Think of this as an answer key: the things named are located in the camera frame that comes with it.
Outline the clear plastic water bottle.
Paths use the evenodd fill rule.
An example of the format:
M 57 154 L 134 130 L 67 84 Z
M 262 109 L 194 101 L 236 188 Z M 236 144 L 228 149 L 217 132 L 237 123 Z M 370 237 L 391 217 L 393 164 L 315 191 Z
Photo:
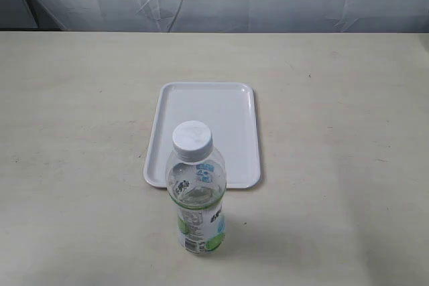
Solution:
M 225 239 L 225 160 L 213 144 L 212 131 L 200 121 L 179 124 L 172 143 L 165 177 L 176 207 L 180 244 L 194 254 L 211 253 Z

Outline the white rectangular plastic tray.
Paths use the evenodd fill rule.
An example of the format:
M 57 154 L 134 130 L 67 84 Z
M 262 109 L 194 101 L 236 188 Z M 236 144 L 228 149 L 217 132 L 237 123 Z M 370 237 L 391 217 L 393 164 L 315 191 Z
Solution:
M 143 177 L 166 186 L 165 170 L 173 150 L 172 132 L 184 121 L 202 121 L 221 152 L 229 189 L 247 189 L 261 179 L 257 114 L 253 89 L 239 82 L 171 82 L 160 90 Z

